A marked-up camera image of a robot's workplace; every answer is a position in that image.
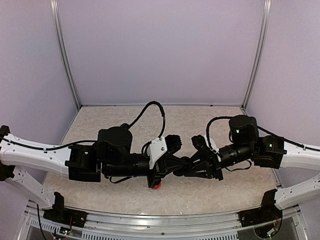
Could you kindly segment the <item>small black charging case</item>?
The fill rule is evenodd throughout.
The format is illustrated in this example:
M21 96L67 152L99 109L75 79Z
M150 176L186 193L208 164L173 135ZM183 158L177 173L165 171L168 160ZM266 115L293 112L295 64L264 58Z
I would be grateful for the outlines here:
M183 156L180 158L181 162L184 164L185 167L189 167L192 165L192 161L190 160L189 157Z

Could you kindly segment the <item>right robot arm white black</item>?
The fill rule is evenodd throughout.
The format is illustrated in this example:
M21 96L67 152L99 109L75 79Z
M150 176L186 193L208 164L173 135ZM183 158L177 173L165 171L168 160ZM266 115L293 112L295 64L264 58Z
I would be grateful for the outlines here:
M230 145L216 148L210 139L210 126L218 120L228 120ZM259 136L262 128L252 116L219 116L211 119L205 135L192 138L196 153L186 165L174 171L176 176L223 179L222 170L229 170L243 161L261 168L302 168L319 171L320 149L297 143L262 129L267 135Z

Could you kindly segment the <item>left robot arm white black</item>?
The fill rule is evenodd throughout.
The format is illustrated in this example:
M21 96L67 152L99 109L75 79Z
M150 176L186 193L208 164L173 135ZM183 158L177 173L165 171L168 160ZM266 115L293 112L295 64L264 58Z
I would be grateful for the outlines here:
M141 153L132 153L132 125L101 129L96 140L80 140L65 145L28 141L0 128L0 179L21 191L38 206L63 223L70 218L64 197L50 191L27 168L47 171L78 182L100 182L117 177L120 182L146 177L148 187L157 188L162 179L190 166L186 157L177 157L182 142L178 135L159 134L147 142Z

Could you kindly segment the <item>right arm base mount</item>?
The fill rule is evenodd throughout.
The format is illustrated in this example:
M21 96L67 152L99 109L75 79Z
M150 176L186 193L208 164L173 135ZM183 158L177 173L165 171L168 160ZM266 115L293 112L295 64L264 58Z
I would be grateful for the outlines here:
M260 206L238 213L241 227L253 227L255 235L262 240L271 240L282 227L283 211L275 205L277 191L277 189L266 191Z

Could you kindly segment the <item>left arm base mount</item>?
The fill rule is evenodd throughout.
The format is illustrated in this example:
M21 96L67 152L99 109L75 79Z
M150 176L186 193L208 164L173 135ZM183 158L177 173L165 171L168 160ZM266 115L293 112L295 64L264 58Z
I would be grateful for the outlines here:
M65 198L59 192L55 191L53 195L54 203L50 209L44 210L43 218L70 227L83 228L88 213L65 207Z

